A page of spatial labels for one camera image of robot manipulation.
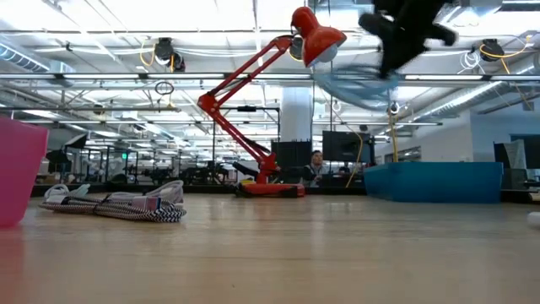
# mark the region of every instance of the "black and white striped fabric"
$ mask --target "black and white striped fabric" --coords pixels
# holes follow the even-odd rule
[[[161,208],[149,211],[135,208],[131,201],[116,199],[94,199],[67,196],[62,203],[48,203],[39,205],[40,208],[68,214],[100,215],[122,220],[143,220],[156,223],[176,223],[186,211],[180,205],[174,205],[168,201],[161,201]]]

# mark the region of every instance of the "red base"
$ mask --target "red base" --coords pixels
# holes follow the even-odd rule
[[[239,185],[239,194],[275,198],[301,198],[305,195],[302,184],[246,184]]]

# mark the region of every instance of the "lamp arm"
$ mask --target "lamp arm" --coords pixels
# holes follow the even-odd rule
[[[283,35],[280,37],[274,38],[267,46],[261,49],[255,56],[248,60],[244,65],[234,71],[229,77],[227,77],[221,84],[216,88],[210,90],[208,93],[201,95],[198,99],[198,105],[203,109],[225,132],[227,132],[239,145],[244,148],[247,153],[249,153],[259,164],[260,172],[256,177],[256,183],[267,183],[267,177],[273,174],[275,171],[279,170],[279,167],[276,165],[276,155],[271,153],[265,147],[262,147],[259,144],[248,139],[244,136],[238,128],[236,128],[232,123],[230,123],[221,112],[219,108],[223,105],[230,97],[232,97],[236,92],[242,89],[246,84],[249,84],[259,73],[261,73],[265,68],[270,64],[275,62],[279,57],[281,57],[292,45],[293,36],[292,35]],[[263,63],[259,68],[256,68],[255,71],[249,73],[245,78],[240,80],[240,82],[232,84],[233,87],[219,100],[216,96],[221,90],[226,89],[231,83],[238,78],[238,76],[244,73],[253,63],[255,63],[259,58],[264,56],[274,47],[278,51],[273,54],[265,63]]]

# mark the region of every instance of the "red desk lamp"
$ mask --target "red desk lamp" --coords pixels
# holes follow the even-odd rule
[[[297,31],[304,40],[302,46],[302,60],[304,65],[309,68],[318,62],[330,62],[337,54],[347,36],[340,30],[331,27],[321,26],[313,12],[307,8],[297,8],[293,13],[291,26]],[[292,45],[294,35],[283,35],[274,38],[267,46],[258,52],[252,59],[233,72],[215,89],[199,97],[198,105],[232,138],[240,144],[259,164],[259,173],[256,175],[256,183],[246,184],[243,191],[253,195],[274,195],[283,196],[295,193],[296,197],[304,196],[304,187],[297,184],[269,184],[268,177],[280,171],[276,164],[276,155],[268,149],[255,143],[244,136],[235,126],[233,126],[221,113],[219,108],[230,97],[238,92],[246,84],[250,83],[255,76],[267,68],[270,64],[281,57]],[[278,52],[266,60],[261,67],[249,73],[245,78],[238,79],[238,76],[248,69],[258,58],[262,57],[268,51],[276,47]],[[217,99],[217,95],[222,90],[229,90],[223,97]]]

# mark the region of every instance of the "wooden table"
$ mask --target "wooden table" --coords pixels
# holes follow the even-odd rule
[[[151,224],[33,202],[0,231],[0,302],[540,302],[534,206],[188,194],[186,208]]]

